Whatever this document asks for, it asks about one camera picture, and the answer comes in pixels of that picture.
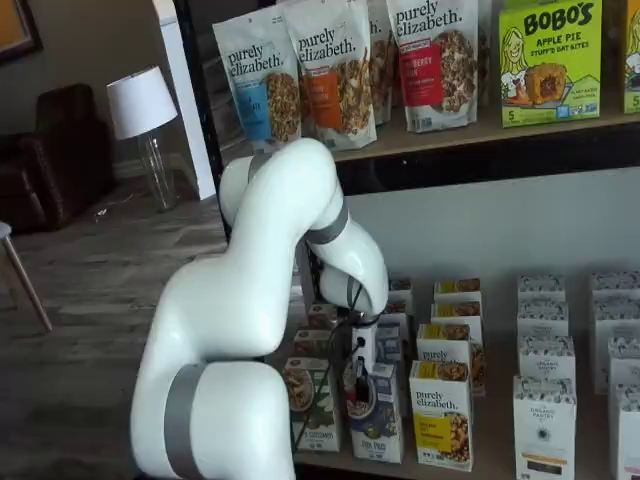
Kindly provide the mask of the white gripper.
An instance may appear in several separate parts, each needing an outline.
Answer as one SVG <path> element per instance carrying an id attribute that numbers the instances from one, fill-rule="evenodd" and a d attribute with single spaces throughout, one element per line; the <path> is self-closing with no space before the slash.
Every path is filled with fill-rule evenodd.
<path id="1" fill-rule="evenodd" d="M 369 403 L 369 372 L 377 359 L 377 325 L 355 325 L 351 330 L 351 361 L 347 363 L 347 400 Z"/>

